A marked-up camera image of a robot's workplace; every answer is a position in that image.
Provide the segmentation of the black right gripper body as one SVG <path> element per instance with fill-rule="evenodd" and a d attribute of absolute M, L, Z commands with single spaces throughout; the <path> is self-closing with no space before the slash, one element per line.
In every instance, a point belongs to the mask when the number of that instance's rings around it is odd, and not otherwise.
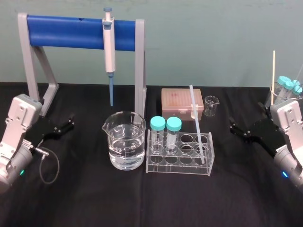
<path fill-rule="evenodd" d="M 276 150 L 285 145 L 281 131 L 269 118 L 253 123 L 247 128 L 246 134 L 251 142 L 260 144 L 269 155 L 276 155 Z"/>

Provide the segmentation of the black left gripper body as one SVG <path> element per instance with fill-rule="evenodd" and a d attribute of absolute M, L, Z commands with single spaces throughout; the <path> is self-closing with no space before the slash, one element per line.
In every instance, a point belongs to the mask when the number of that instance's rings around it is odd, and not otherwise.
<path fill-rule="evenodd" d="M 40 116 L 25 133 L 23 144 L 34 149 L 39 147 L 45 140 L 54 139 L 58 136 L 58 127 L 48 118 Z"/>

